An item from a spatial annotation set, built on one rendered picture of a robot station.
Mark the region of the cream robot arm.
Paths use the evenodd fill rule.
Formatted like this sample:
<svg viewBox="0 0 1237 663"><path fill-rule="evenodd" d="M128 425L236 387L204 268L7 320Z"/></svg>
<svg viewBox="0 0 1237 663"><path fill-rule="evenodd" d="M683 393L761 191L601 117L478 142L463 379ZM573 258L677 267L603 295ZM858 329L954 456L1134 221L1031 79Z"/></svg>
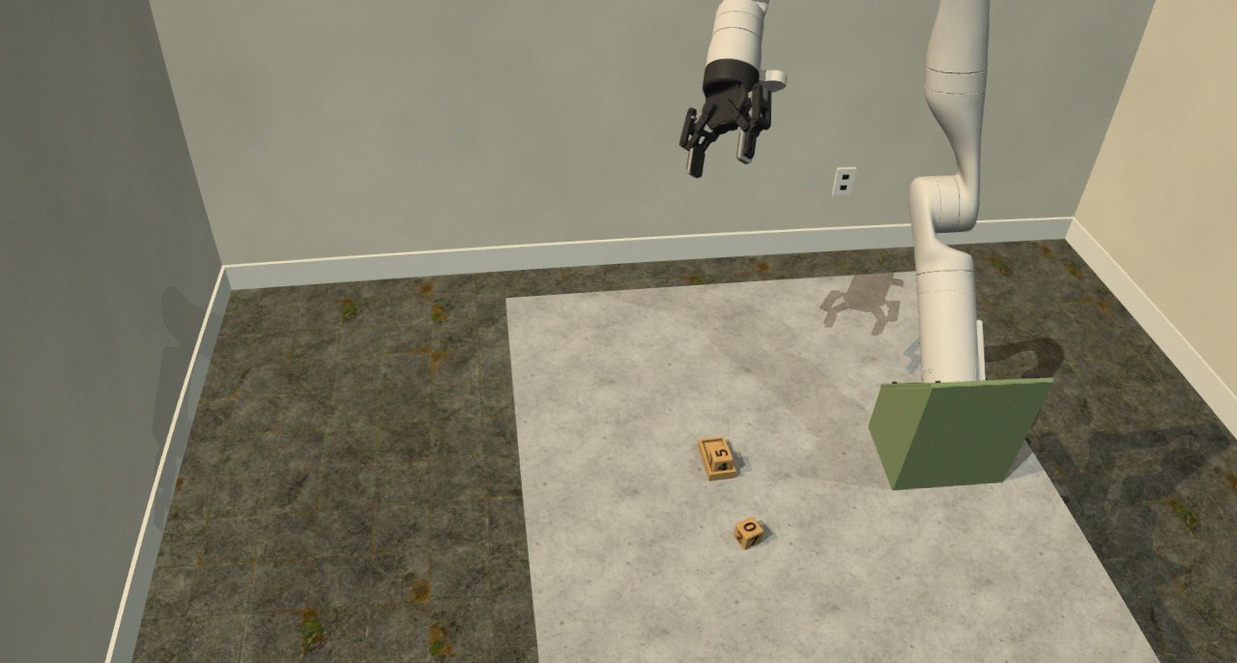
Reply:
<svg viewBox="0 0 1237 663"><path fill-rule="evenodd" d="M724 0L714 20L710 61L746 61L769 92L784 72L761 71L769 0ZM762 12L763 11L763 12ZM983 322L977 320L975 263L936 233L975 228L990 45L990 0L940 0L925 58L925 101L956 156L952 177L917 177L908 204L917 268L922 383L986 381Z"/></svg>

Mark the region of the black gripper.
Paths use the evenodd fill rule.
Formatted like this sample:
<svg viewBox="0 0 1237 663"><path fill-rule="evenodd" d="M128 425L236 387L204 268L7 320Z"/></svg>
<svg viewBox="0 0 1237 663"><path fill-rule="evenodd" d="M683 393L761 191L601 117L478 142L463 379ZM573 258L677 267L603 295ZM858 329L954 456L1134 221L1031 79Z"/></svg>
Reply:
<svg viewBox="0 0 1237 663"><path fill-rule="evenodd" d="M746 61L710 61L705 66L703 92L705 105L699 111L688 109L679 142L689 151L687 173L694 178L703 177L705 151L720 134L738 127L743 130L738 132L736 157L748 165L755 160L760 131L769 129L769 90L760 84L760 71ZM752 118L748 114L751 108ZM706 122L713 131L704 130ZM693 135L690 140L689 134ZM703 143L699 143L700 137L705 137Z"/></svg>

